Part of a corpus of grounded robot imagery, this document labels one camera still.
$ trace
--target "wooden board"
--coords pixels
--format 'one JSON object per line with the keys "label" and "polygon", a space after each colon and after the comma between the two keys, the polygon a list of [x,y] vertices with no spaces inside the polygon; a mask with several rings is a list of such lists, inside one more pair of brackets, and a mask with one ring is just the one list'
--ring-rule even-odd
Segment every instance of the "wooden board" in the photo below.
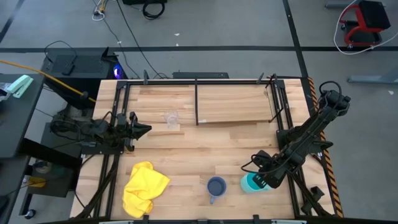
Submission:
{"label": "wooden board", "polygon": [[[293,121],[300,125],[308,118],[301,82],[285,80],[285,84]],[[94,118],[102,118],[111,109],[115,87],[115,81],[101,82]],[[141,161],[150,161],[155,170],[171,179],[164,193],[153,200],[150,219],[251,219],[253,214],[260,215],[260,218],[293,218],[287,180],[278,189],[252,195],[245,194],[239,185],[245,174],[240,167],[249,161],[252,154],[260,149],[271,155],[278,152],[276,120],[272,123],[245,121],[195,126],[194,94],[194,86],[191,85],[132,86],[127,112],[134,110],[139,121],[152,125],[153,130],[135,142],[134,152],[125,152],[121,156],[112,219],[132,219],[123,210],[123,188],[133,165]],[[172,128],[164,119],[165,111],[170,110],[178,112],[178,125]],[[81,170],[76,191],[83,203],[88,203],[98,187],[101,162],[102,156],[95,156]],[[303,170],[307,186],[317,185],[323,190],[325,196],[320,203],[333,213],[321,165],[307,157]],[[224,178],[228,186],[226,195],[210,205],[206,183],[214,175]],[[299,190],[297,195],[302,204]],[[103,199],[101,214],[104,214],[105,206]],[[81,210],[75,199],[71,217]]]}
{"label": "wooden board", "polygon": [[267,121],[272,118],[265,85],[199,85],[199,123]]}

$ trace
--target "red chair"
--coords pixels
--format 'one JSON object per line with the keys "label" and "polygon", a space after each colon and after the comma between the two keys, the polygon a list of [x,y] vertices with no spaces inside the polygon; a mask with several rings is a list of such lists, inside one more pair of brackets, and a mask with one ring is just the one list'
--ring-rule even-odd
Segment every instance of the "red chair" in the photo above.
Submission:
{"label": "red chair", "polygon": [[[357,21],[343,20],[349,10],[355,10]],[[345,31],[344,41],[348,48],[374,46],[381,42],[380,32],[390,28],[386,11],[381,2],[361,1],[344,10],[340,17],[341,29]]]}

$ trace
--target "yellow towel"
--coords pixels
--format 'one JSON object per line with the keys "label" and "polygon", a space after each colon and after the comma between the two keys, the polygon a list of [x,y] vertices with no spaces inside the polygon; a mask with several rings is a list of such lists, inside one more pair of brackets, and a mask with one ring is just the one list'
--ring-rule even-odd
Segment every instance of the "yellow towel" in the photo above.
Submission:
{"label": "yellow towel", "polygon": [[135,218],[149,213],[153,208],[151,199],[162,194],[170,179],[154,170],[148,162],[140,162],[132,168],[130,181],[124,187],[123,208]]}

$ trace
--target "wheel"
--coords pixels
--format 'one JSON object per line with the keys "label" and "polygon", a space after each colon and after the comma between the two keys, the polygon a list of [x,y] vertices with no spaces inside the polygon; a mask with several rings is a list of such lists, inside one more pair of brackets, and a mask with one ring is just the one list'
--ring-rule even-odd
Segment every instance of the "wheel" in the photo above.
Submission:
{"label": "wheel", "polygon": [[26,219],[31,219],[36,215],[36,210],[34,209],[29,209],[25,215]]}

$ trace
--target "concrete floor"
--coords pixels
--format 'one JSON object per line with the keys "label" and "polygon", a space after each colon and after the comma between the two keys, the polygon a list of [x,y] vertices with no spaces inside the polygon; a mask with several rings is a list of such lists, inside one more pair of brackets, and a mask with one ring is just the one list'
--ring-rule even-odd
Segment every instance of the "concrete floor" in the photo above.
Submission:
{"label": "concrete floor", "polygon": [[[0,2],[0,28],[12,15],[18,0]],[[398,2],[383,1],[392,27],[384,39],[398,32]],[[298,39],[302,47],[332,47],[336,20],[341,10],[325,9],[325,0],[289,0]],[[44,54],[37,49],[63,40],[72,47],[117,47],[104,22],[91,20],[92,0],[23,1],[10,28],[0,42],[0,52],[27,48],[34,53],[0,53],[0,58],[40,68]],[[231,78],[256,78],[266,74],[301,76],[285,9],[280,0],[170,0],[164,15],[147,21],[142,14],[122,4],[122,8],[141,46],[271,46],[290,50],[171,51],[146,52],[151,64],[170,75],[187,72],[228,72]],[[135,43],[120,15],[115,1],[109,0],[106,20],[124,47]],[[339,31],[338,42],[343,45]],[[398,46],[398,39],[387,44]],[[54,47],[65,47],[62,44]],[[146,69],[139,52],[126,52],[136,71]],[[394,85],[349,84],[350,75],[380,75],[397,65],[398,52],[368,52],[345,56],[338,52],[304,51],[308,75],[315,85],[334,80],[343,93],[352,98],[348,114],[331,123],[326,138],[335,143],[330,149],[340,200],[346,217],[398,220],[398,157],[395,119],[398,87]],[[31,73],[0,64],[0,73]],[[37,107],[54,114],[65,107],[56,94],[43,90]],[[26,136],[41,140],[45,122],[50,117],[35,111]],[[37,216],[25,220],[17,216],[24,191],[21,190],[10,223],[42,223],[69,217],[73,194],[67,198],[34,197]]]}

